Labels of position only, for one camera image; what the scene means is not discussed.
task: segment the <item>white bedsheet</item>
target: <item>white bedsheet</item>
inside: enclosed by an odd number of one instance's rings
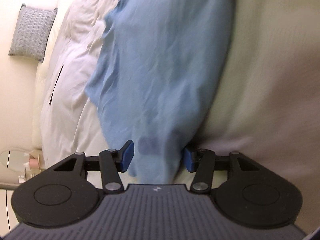
[[[76,0],[66,13],[41,113],[47,166],[76,151],[96,155],[108,147],[83,89],[99,55],[103,15],[117,1]],[[296,184],[304,197],[297,224],[307,232],[320,225],[319,22],[320,0],[236,0],[226,67],[196,136],[218,154],[240,150]],[[176,182],[189,184],[192,177],[183,170]]]

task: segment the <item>blue cloth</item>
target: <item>blue cloth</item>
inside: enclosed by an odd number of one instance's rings
[[[85,91],[111,148],[135,144],[140,183],[170,183],[209,111],[226,58],[233,0],[119,0]]]

